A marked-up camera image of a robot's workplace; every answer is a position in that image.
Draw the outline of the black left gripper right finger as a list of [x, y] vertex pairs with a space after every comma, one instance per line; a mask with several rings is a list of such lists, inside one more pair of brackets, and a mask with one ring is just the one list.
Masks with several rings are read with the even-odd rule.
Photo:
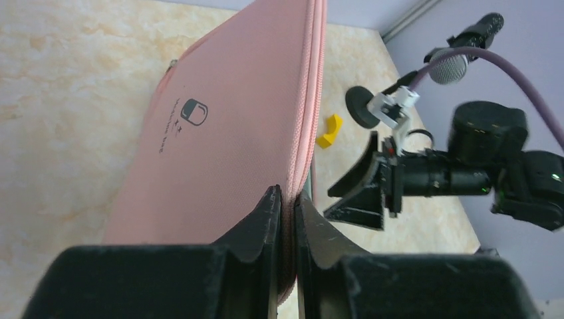
[[513, 268], [487, 255], [372, 254], [306, 193], [295, 202], [300, 318], [538, 318]]

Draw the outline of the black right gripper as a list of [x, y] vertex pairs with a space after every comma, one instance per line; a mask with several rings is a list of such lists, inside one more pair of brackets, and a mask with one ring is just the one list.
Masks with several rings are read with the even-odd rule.
[[339, 198], [323, 216], [366, 229], [384, 229], [384, 206], [402, 210], [402, 198], [483, 196], [494, 193], [491, 211], [549, 231], [563, 227], [563, 157], [525, 151], [525, 112], [494, 102], [457, 106], [445, 151], [426, 149], [400, 156], [390, 186], [380, 186], [378, 132], [364, 153], [328, 191]]

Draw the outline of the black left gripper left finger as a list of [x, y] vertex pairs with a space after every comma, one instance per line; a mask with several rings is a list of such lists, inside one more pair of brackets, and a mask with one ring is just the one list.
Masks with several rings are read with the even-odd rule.
[[24, 318], [275, 318], [281, 190], [208, 245], [64, 250]]

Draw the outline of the pink medicine case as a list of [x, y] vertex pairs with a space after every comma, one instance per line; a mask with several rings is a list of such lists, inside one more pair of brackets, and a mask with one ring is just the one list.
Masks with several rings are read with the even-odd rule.
[[106, 244], [200, 244], [282, 190], [277, 297], [296, 277], [293, 204], [313, 157], [325, 1], [254, 1], [190, 46], [152, 95]]

